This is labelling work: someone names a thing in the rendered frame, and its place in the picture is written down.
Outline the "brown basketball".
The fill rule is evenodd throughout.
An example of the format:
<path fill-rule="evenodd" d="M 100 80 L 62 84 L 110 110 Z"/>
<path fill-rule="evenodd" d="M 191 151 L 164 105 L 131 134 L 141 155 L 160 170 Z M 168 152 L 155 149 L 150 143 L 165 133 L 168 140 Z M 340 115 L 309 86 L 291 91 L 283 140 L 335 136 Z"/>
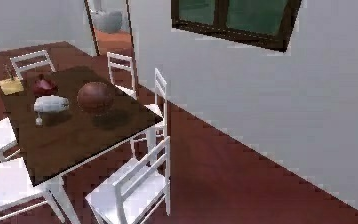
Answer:
<path fill-rule="evenodd" d="M 108 111 L 114 102 L 112 89 L 102 82 L 89 82 L 83 85 L 77 94 L 77 103 L 86 113 L 102 114 Z"/>

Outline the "brown wooden dining table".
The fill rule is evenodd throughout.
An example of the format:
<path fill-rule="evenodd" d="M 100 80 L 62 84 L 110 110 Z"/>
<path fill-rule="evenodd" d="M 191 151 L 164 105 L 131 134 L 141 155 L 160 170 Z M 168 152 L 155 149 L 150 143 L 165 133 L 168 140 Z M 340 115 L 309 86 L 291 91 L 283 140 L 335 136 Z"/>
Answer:
<path fill-rule="evenodd" d="M 63 176 L 162 119 L 86 66 L 58 71 L 49 78 L 58 85 L 57 94 L 69 100 L 69 110 L 46 116 L 42 126 L 35 124 L 33 78 L 23 82 L 23 91 L 2 100 L 32 183 L 47 187 L 71 224 L 81 224 L 64 190 Z M 81 107 L 78 91 L 98 82 L 108 88 L 112 105 Z"/>

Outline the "dark framed window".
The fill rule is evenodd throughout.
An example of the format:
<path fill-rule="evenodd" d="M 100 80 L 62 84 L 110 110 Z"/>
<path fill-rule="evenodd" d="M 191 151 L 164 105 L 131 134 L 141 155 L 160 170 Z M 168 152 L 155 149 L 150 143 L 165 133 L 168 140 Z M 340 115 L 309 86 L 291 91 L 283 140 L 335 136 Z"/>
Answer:
<path fill-rule="evenodd" d="M 172 27 L 286 52 L 302 0 L 171 0 Z"/>

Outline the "dark red apple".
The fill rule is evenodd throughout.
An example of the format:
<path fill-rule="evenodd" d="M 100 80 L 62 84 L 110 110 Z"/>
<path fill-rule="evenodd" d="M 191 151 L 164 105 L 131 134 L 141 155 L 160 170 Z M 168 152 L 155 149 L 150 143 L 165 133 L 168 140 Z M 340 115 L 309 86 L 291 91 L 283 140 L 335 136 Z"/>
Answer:
<path fill-rule="evenodd" d="M 49 79 L 46 79 L 43 74 L 38 76 L 38 79 L 34 82 L 33 93 L 35 96 L 50 96 L 58 92 L 58 86 Z"/>

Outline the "yellow notepad with pencil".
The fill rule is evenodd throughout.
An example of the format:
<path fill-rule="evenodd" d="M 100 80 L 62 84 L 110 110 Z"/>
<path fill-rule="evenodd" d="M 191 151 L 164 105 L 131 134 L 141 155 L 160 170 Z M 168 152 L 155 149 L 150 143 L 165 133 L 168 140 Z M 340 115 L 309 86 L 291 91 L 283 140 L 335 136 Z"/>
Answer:
<path fill-rule="evenodd" d="M 19 78 L 13 75 L 8 65 L 4 65 L 4 70 L 8 75 L 7 79 L 0 80 L 0 88 L 5 95 L 11 95 L 24 90 L 22 82 Z"/>

